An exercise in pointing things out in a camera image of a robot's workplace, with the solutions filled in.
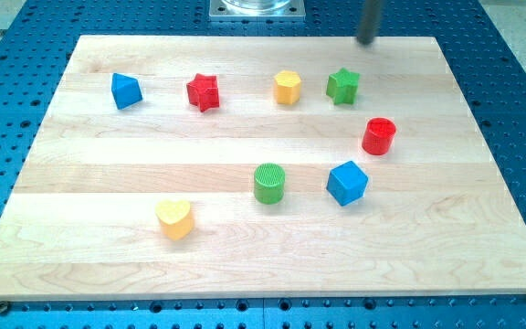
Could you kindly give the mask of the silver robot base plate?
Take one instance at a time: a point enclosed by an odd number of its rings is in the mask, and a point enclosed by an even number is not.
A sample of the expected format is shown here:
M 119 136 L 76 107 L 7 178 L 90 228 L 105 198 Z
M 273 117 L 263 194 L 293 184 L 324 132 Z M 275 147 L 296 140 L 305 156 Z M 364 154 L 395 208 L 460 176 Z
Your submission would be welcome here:
M 304 18 L 303 0 L 209 0 L 209 16 L 213 19 Z

